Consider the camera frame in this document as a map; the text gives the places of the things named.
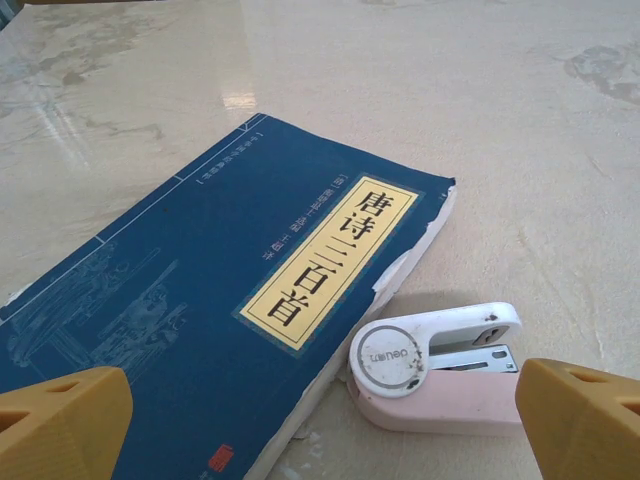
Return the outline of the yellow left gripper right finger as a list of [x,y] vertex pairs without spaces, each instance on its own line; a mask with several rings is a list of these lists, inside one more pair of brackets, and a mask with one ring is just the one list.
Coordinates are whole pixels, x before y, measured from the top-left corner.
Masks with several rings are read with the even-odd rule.
[[638,380],[531,358],[515,401],[543,479],[639,480]]

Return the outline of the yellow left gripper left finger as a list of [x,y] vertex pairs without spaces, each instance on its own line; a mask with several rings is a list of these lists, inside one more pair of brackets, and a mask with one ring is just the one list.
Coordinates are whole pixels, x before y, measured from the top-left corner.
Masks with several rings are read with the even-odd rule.
[[1,477],[109,479],[132,419],[124,371],[101,366],[1,394]]

